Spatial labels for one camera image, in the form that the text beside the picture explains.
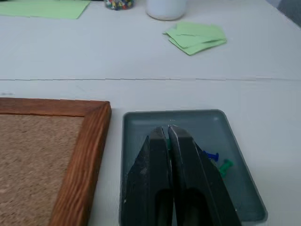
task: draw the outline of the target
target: colorful push pins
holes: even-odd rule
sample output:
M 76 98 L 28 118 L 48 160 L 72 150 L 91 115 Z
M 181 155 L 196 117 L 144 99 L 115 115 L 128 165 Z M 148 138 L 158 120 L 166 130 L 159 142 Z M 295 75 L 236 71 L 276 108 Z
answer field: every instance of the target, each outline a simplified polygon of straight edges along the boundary
M 224 164 L 219 168 L 222 178 L 226 176 L 227 170 L 233 166 L 233 162 L 228 159 L 225 159 Z
M 210 153 L 205 152 L 205 151 L 203 151 L 203 152 L 207 154 L 208 159 L 213 159 L 214 161 L 218 161 L 218 158 L 219 158 L 218 153 L 216 153 L 216 154 L 210 154 Z

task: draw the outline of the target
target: green push pin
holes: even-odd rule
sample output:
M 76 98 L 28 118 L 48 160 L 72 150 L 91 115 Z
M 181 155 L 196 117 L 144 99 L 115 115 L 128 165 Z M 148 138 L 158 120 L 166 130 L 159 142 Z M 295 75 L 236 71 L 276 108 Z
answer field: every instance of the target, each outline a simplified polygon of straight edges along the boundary
M 231 162 L 231 161 L 228 160 L 228 159 L 225 159 L 224 164 L 223 164 L 223 165 L 220 167 L 220 169 L 219 169 L 222 178 L 226 176 L 227 170 L 228 170 L 230 167 L 232 167 L 233 165 L 234 165 L 233 162 Z

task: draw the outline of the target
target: green sticky note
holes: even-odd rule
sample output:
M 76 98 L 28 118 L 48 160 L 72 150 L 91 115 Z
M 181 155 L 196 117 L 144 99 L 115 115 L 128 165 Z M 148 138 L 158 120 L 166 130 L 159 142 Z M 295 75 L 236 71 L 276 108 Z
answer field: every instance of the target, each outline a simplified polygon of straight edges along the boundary
M 184 35 L 197 35 L 215 39 L 226 39 L 223 30 L 217 25 L 196 24 L 190 22 L 180 22 L 177 24 L 177 33 Z
M 188 55 L 193 55 L 207 48 L 212 48 L 227 42 L 223 30 L 216 25 L 179 22 L 164 34 L 169 41 Z
M 89 0 L 9 0 L 0 2 L 0 15 L 77 19 Z
M 210 42 L 210 41 L 217 41 L 217 40 L 223 40 L 220 37 L 214 37 L 214 36 L 198 36 L 198 35 L 185 35 L 180 34 L 177 29 L 170 29 L 166 32 L 171 38 L 173 38 L 179 46 L 183 48 L 187 48 L 189 46 L 194 46 L 196 44 L 202 43 L 202 42 Z
M 190 46 L 190 47 L 187 47 L 187 48 L 182 48 L 173 38 L 169 38 L 169 41 L 188 55 L 193 55 L 193 54 L 196 54 L 197 52 L 200 52 L 200 51 L 205 50 L 207 48 L 212 48 L 214 46 L 219 46 L 219 45 L 224 44 L 224 43 L 227 42 L 226 40 L 218 40 L 218 41 L 199 43 L 199 44 L 196 44 L 194 46 Z

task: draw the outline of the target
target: white table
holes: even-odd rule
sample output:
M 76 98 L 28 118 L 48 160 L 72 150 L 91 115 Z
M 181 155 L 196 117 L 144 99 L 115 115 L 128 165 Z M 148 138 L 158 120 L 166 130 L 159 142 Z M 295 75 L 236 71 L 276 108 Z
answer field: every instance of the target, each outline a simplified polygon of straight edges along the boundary
M 301 31 L 263 0 L 198 2 L 183 20 L 219 24 L 229 42 L 195 56 L 143 2 L 123 12 L 93 2 L 74 21 L 0 16 L 1 97 L 111 102 L 90 226 L 118 225 L 124 113 L 210 108 L 228 117 L 267 225 L 301 222 Z

